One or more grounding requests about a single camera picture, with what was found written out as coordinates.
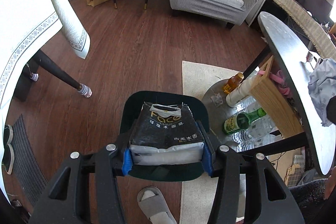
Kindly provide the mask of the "black silver tissue pack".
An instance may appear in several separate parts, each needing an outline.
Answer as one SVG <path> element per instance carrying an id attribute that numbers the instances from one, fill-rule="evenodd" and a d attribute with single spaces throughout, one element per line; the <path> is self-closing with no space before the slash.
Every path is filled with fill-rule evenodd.
<path id="1" fill-rule="evenodd" d="M 182 165 L 200 162 L 204 137 L 187 104 L 144 102 L 129 141 L 136 165 Z"/>

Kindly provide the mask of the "dark green trash bin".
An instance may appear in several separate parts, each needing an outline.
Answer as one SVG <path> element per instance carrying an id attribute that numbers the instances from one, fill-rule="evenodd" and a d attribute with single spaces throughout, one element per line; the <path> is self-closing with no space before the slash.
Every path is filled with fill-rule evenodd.
<path id="1" fill-rule="evenodd" d="M 120 132 L 126 133 L 134 129 L 144 102 L 157 103 L 160 105 L 187 104 L 194 116 L 198 119 L 209 118 L 208 112 L 202 102 L 194 97 L 172 93 L 140 91 L 132 94 L 126 101 L 121 120 Z M 136 165 L 128 175 L 152 181 L 191 181 L 203 174 L 200 162 L 182 165 Z"/>

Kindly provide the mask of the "grey slipper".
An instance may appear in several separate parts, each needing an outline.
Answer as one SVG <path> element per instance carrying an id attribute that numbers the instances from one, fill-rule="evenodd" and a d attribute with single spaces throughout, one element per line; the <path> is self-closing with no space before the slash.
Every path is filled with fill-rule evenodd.
<path id="1" fill-rule="evenodd" d="M 155 186 L 143 188 L 137 196 L 139 208 L 153 224 L 177 224 L 162 192 Z"/>

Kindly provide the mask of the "wooden box under table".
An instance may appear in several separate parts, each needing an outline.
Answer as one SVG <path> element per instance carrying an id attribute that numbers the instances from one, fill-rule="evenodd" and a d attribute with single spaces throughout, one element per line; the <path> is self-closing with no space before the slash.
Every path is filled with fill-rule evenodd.
<path id="1" fill-rule="evenodd" d="M 274 57 L 271 56 L 260 68 L 263 75 L 257 74 L 252 81 L 249 94 L 260 104 L 274 121 L 284 138 L 304 132 L 298 115 L 294 112 L 287 99 L 280 93 L 270 73 Z"/>

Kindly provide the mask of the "green glass bottle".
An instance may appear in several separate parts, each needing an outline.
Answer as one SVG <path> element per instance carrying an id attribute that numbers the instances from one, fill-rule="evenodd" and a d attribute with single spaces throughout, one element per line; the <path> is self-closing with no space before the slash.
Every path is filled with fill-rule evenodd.
<path id="1" fill-rule="evenodd" d="M 250 113 L 237 113 L 225 120 L 225 122 L 222 124 L 222 132 L 224 132 L 226 135 L 232 135 L 236 132 L 246 130 L 250 127 L 252 122 L 264 116 L 266 116 L 266 112 L 261 107 Z"/>

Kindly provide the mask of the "round grey marble table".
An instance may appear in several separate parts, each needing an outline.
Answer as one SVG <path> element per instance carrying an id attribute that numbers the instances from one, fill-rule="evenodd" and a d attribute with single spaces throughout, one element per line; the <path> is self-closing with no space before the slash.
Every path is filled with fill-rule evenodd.
<path id="1" fill-rule="evenodd" d="M 306 62 L 308 49 L 299 37 L 274 15 L 262 11 L 258 16 L 258 23 L 292 92 L 315 168 L 319 174 L 326 175 L 334 161 L 335 125 L 322 125 L 310 98 L 308 82 L 313 68 Z"/>

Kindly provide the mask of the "beige fringed shelf cloth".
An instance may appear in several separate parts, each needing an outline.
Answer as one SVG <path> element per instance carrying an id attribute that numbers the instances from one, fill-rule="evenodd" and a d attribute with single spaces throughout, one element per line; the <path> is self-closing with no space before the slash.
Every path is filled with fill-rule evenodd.
<path id="1" fill-rule="evenodd" d="M 324 59 L 335 60 L 335 45 L 327 33 L 295 0 L 272 0 L 280 6 L 305 32 Z"/>

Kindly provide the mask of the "white cylindrical bottle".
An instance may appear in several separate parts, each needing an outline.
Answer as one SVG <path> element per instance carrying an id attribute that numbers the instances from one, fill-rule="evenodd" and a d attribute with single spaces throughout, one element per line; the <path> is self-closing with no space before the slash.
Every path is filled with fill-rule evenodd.
<path id="1" fill-rule="evenodd" d="M 234 107 L 245 98 L 249 97 L 249 93 L 253 87 L 255 77 L 251 77 L 243 81 L 236 89 L 226 96 L 226 103 L 229 107 Z"/>

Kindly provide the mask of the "amber glass bottle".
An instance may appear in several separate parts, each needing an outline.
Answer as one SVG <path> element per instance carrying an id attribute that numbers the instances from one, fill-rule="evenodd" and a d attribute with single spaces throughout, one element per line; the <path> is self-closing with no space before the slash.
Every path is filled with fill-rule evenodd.
<path id="1" fill-rule="evenodd" d="M 238 72 L 236 75 L 229 78 L 228 81 L 223 86 L 224 93 L 230 94 L 240 85 L 242 80 L 244 80 L 244 75 L 241 72 Z"/>

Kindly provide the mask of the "dark striped doormat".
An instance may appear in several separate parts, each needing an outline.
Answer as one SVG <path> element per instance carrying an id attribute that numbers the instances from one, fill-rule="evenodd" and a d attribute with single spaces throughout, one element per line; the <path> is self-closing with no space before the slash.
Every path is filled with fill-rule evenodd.
<path id="1" fill-rule="evenodd" d="M 14 137 L 11 142 L 15 154 L 13 171 L 26 198 L 34 207 L 40 199 L 48 181 L 34 156 L 22 115 L 15 121 L 13 133 Z"/>

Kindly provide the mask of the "black monitor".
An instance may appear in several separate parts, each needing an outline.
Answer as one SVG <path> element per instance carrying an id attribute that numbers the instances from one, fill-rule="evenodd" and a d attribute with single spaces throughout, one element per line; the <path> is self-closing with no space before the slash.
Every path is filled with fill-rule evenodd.
<path id="1" fill-rule="evenodd" d="M 332 5 L 327 0 L 296 0 L 306 11 L 309 11 L 318 23 L 329 23 L 334 21 L 329 17 Z"/>

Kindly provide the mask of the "black table leg with sock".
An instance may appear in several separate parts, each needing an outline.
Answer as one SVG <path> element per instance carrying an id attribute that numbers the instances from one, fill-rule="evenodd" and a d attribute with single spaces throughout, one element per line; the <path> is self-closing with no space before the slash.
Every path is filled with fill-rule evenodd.
<path id="1" fill-rule="evenodd" d="M 85 98 L 92 96 L 92 90 L 87 85 L 81 84 L 73 79 L 68 73 L 61 69 L 54 61 L 52 61 L 42 50 L 38 50 L 33 55 L 33 60 L 44 70 L 60 79 L 64 83 L 73 87 L 77 92 Z"/>

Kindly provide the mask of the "white patterned tablecloth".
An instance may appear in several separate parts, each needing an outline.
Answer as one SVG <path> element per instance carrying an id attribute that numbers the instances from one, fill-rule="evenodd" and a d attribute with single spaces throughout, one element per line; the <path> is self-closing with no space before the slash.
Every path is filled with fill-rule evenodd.
<path id="1" fill-rule="evenodd" d="M 68 0 L 1 0 L 1 108 L 14 94 L 21 69 L 58 31 L 85 59 L 90 37 Z"/>

